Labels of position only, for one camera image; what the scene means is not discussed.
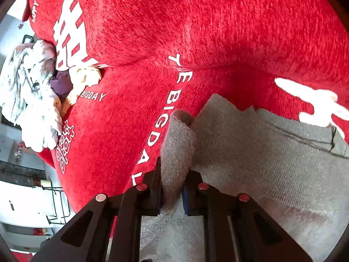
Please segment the red dot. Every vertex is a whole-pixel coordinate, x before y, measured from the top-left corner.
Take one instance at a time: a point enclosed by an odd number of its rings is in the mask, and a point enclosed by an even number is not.
[[[241,202],[247,202],[251,197],[246,193],[240,193],[238,198]]]
[[[208,185],[207,183],[201,182],[198,184],[198,188],[200,190],[207,190],[210,187],[210,185]]]
[[[141,183],[141,184],[138,184],[136,188],[139,191],[146,191],[148,189],[148,186],[144,183]]]

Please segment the black metal frame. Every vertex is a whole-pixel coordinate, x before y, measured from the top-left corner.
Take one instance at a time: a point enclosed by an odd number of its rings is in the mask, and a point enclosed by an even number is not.
[[[67,198],[67,203],[68,203],[68,210],[69,210],[69,214],[68,215],[64,215],[64,208],[63,208],[63,201],[62,201],[62,193],[64,193],[64,190],[62,187],[42,187],[43,190],[50,190],[52,191],[52,201],[53,201],[53,208],[55,209],[55,218],[54,219],[49,219],[48,216],[46,216],[46,219],[48,221],[49,224],[55,224],[55,225],[65,225],[67,223],[66,218],[71,216],[71,211],[70,211],[70,207],[69,207],[69,201]],[[56,210],[56,204],[55,204],[55,194],[56,192],[59,192],[59,197],[60,197],[60,201],[61,201],[61,208],[62,208],[62,217],[58,217],[57,215],[57,210]]]
[[[43,243],[32,262],[104,262],[115,217],[109,262],[139,262],[142,216],[161,209],[161,160],[143,182],[124,194],[97,195],[53,238]],[[247,194],[221,193],[189,171],[182,190],[188,216],[204,217],[206,262],[311,262],[297,243]],[[348,260],[349,228],[326,259]],[[1,245],[1,262],[15,262]]]
[[[25,34],[23,36],[23,40],[22,40],[22,43],[26,43],[26,39],[29,39],[29,43],[33,43],[34,42],[34,37],[33,36],[30,36],[28,34]]]

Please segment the gray cloth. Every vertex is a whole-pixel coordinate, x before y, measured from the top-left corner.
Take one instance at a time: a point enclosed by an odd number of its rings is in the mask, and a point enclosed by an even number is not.
[[[144,217],[141,259],[204,261],[201,217],[186,217],[180,191],[189,168],[221,192],[250,194],[315,261],[348,222],[348,146],[335,128],[243,112],[213,95],[194,118],[175,111],[161,150],[164,206]]]

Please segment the red plush fabric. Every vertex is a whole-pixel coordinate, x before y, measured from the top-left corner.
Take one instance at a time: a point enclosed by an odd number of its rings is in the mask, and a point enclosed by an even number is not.
[[[50,151],[50,149],[45,148],[43,149],[43,151],[41,153],[37,153],[41,159],[43,159],[47,164],[49,164],[52,167],[55,167],[55,164],[53,162],[53,158],[52,158],[52,153]]]
[[[113,66],[70,109],[52,152],[75,211],[98,193],[115,195],[141,182],[171,112],[196,115],[213,93],[239,109],[253,105],[298,120],[300,112],[314,113],[313,105],[275,78],[331,90],[344,109],[332,120],[349,138],[349,36],[326,0],[29,4],[35,33],[57,45],[59,70]]]
[[[12,251],[13,256],[17,259],[18,262],[29,262],[33,258],[31,253],[19,253]]]

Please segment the white wall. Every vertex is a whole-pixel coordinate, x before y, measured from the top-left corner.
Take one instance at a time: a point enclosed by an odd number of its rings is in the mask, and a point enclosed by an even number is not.
[[[27,0],[16,0],[8,10],[7,14],[21,21],[26,5]]]
[[[25,23],[22,29],[18,26],[22,22],[10,15],[6,15],[0,23],[0,54],[7,56],[12,50],[22,43],[24,35],[34,35],[30,25]]]
[[[13,142],[14,142],[13,139],[5,135],[0,135],[0,160],[1,161],[8,162]]]
[[[8,138],[14,139],[16,142],[22,141],[22,131],[14,127],[7,126],[0,123],[0,135],[4,135]]]

